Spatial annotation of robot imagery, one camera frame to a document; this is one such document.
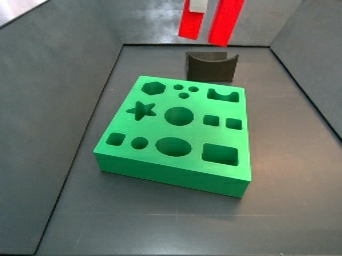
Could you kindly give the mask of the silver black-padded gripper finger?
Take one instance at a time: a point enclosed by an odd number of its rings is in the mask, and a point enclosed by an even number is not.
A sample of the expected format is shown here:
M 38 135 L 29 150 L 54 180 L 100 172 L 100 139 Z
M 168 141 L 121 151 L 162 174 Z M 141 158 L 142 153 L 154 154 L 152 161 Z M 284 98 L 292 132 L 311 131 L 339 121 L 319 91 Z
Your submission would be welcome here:
M 189 0 L 189 11 L 204 13 L 206 11 L 208 0 Z

